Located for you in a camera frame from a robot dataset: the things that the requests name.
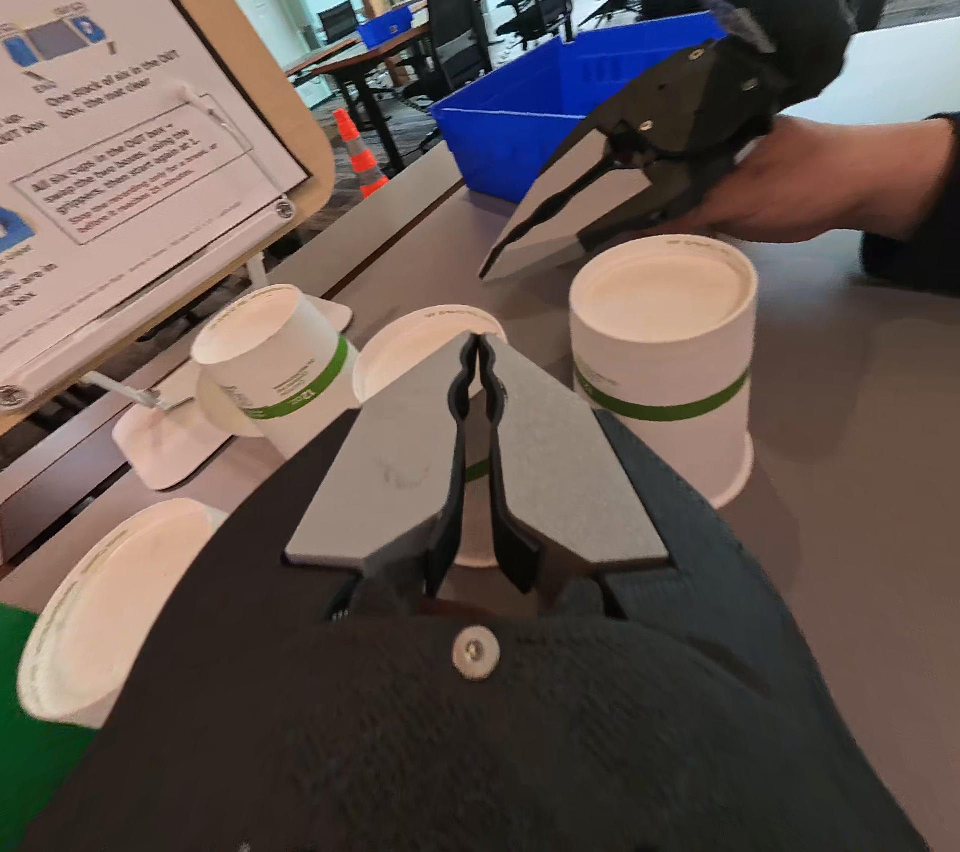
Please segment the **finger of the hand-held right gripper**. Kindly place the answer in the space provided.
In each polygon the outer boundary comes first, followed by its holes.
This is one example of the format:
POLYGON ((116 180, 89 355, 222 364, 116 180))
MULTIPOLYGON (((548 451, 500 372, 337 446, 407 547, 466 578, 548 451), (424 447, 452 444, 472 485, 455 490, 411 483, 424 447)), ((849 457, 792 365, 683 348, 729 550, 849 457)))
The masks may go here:
POLYGON ((582 258, 586 241, 580 234, 648 186, 649 177, 639 169, 603 172, 551 196, 535 183, 533 196, 521 202, 488 251, 480 279, 499 281, 582 258))
POLYGON ((553 219, 572 198, 611 170, 614 161, 609 141, 604 132, 588 132, 537 176, 487 254, 489 271, 500 263, 510 245, 553 219))

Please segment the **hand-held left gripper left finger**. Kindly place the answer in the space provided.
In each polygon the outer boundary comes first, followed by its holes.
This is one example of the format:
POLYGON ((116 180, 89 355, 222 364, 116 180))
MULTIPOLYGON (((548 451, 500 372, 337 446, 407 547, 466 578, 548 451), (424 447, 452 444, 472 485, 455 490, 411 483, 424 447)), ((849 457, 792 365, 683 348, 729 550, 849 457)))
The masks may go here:
POLYGON ((462 539, 478 346, 459 333, 363 403, 285 548, 290 564, 411 576, 438 594, 462 539))

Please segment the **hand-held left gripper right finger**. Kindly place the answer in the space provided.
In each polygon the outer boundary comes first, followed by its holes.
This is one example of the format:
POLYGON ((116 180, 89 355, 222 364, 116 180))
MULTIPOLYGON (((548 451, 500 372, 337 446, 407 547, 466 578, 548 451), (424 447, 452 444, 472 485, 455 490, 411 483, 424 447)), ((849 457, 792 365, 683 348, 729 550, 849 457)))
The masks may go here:
POLYGON ((592 407, 502 339, 480 337, 499 569, 521 592, 664 566, 668 549, 592 407))

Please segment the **large blue plastic bin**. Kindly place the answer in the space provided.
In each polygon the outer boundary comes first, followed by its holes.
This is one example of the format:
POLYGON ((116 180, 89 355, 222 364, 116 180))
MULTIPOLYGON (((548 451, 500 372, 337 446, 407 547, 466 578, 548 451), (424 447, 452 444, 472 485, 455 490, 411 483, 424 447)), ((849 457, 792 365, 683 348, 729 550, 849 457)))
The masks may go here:
POLYGON ((582 31, 524 53, 430 109, 466 186, 518 203, 574 127, 644 70, 725 30, 709 13, 582 31))

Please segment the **green plastic bin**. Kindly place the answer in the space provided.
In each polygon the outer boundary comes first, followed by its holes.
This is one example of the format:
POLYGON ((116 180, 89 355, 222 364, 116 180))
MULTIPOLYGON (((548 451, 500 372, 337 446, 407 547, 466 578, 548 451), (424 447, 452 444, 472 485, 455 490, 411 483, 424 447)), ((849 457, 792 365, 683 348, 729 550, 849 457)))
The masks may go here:
POLYGON ((1 849, 16 850, 27 827, 62 787, 96 730, 50 723, 27 714, 18 696, 18 668, 38 617, 1 606, 1 849))

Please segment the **person's right hand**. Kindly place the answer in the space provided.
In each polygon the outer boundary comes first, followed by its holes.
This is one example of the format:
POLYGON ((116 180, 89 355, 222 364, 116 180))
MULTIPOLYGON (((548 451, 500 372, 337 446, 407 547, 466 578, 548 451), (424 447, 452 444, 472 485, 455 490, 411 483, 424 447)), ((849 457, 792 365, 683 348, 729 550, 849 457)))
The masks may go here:
POLYGON ((664 228, 761 243, 830 231, 905 240, 942 196, 957 149, 946 117, 863 126, 780 117, 699 206, 664 228))

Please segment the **orange traffic cone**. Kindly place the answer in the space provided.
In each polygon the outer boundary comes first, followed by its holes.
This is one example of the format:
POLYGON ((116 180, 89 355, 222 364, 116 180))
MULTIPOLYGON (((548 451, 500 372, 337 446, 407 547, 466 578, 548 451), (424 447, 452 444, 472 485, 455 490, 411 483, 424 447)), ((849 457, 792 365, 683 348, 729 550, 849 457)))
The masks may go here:
POLYGON ((382 187, 388 185, 389 180, 372 150, 366 146, 349 111, 346 109, 336 109, 333 112, 333 117, 349 156, 362 196, 366 199, 382 187))

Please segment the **small blue bin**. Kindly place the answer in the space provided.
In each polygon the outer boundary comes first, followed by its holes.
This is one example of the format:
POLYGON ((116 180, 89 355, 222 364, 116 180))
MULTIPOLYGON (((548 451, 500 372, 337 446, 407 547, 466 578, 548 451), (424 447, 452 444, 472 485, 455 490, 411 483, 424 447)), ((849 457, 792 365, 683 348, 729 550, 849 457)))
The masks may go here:
POLYGON ((366 48, 373 50, 411 31, 413 18, 409 7, 399 6, 381 16, 358 23, 357 32, 366 48))

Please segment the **long wooden desk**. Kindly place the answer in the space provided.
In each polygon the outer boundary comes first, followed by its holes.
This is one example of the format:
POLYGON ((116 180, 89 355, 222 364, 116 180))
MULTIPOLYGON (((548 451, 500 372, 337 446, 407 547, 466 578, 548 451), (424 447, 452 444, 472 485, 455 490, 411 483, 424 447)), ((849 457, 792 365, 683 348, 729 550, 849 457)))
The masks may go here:
MULTIPOLYGON (((483 2, 484 0, 479 0, 481 9, 483 2)), ((343 101, 353 118, 358 116, 357 107, 362 107, 366 114, 364 129, 376 132, 387 154, 388 168, 392 173, 404 169, 405 155, 397 146, 370 77, 380 66, 390 65, 394 58, 405 52, 410 52, 411 57, 403 60, 402 65, 413 67, 418 79, 422 77, 427 66, 427 0, 414 0, 402 6, 409 7, 414 15, 413 27, 405 35, 368 50, 355 30, 352 34, 308 54, 286 71, 287 78, 296 89, 319 77, 332 79, 340 89, 343 101)), ((422 90, 414 90, 413 97, 427 98, 422 90)))

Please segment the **wooden display board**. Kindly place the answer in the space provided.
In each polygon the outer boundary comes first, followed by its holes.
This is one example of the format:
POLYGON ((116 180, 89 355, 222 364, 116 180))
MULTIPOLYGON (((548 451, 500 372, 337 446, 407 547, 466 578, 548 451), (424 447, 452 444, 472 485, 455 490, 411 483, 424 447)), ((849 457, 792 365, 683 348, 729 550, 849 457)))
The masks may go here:
MULTIPOLYGON (((210 48, 210 54, 236 82, 250 107, 259 114, 271 132, 307 172, 307 178, 290 191, 301 215, 295 226, 300 225, 310 215, 324 208, 332 192, 333 154, 326 133, 290 84, 284 70, 236 0, 174 2, 181 6, 182 15, 197 27, 200 36, 210 48)), ((123 348, 110 354, 102 365, 135 340, 129 340, 123 348)), ((2 428, 1 418, 1 434, 5 435, 19 426, 42 405, 7 429, 2 428)))

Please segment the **white sheet holder bar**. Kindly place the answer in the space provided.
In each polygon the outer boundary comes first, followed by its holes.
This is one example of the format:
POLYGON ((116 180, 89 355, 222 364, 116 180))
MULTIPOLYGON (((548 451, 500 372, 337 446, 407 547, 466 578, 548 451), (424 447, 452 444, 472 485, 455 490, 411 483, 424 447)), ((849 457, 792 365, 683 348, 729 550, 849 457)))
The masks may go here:
POLYGON ((290 193, 230 229, 112 308, 60 335, 54 344, 2 375, 2 428, 96 371, 129 340, 151 330, 201 293, 256 258, 301 219, 290 193))

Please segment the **printed instruction sheet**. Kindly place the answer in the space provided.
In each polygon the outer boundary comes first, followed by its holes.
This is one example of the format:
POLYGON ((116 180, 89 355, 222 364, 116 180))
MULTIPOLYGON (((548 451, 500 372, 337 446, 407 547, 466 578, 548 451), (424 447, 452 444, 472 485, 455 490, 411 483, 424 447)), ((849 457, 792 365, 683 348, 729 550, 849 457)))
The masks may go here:
POLYGON ((2 0, 2 375, 307 178, 174 0, 2 0))

